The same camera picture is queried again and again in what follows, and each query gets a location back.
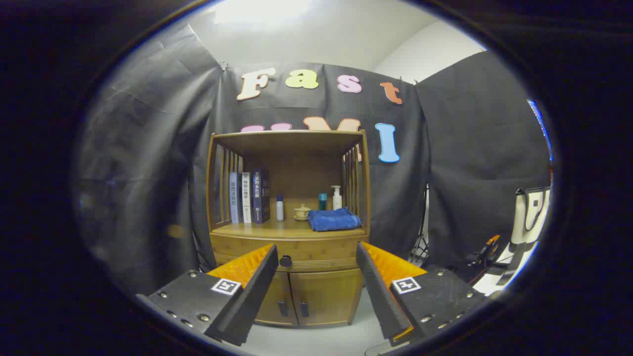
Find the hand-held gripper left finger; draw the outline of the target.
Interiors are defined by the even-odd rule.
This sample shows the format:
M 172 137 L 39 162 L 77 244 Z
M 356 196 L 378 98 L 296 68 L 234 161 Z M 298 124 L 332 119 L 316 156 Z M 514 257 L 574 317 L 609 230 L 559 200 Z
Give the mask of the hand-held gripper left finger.
M 136 298 L 179 327 L 242 345 L 278 268 L 277 247 L 265 245 L 210 272 L 188 270 Z

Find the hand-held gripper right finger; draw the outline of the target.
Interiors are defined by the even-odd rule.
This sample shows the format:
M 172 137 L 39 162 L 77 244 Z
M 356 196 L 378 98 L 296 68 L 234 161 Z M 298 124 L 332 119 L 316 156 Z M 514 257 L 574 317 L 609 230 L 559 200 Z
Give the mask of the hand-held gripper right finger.
M 382 334 L 392 346 L 450 329 L 486 299 L 447 268 L 420 268 L 366 242 L 358 243 L 356 261 Z

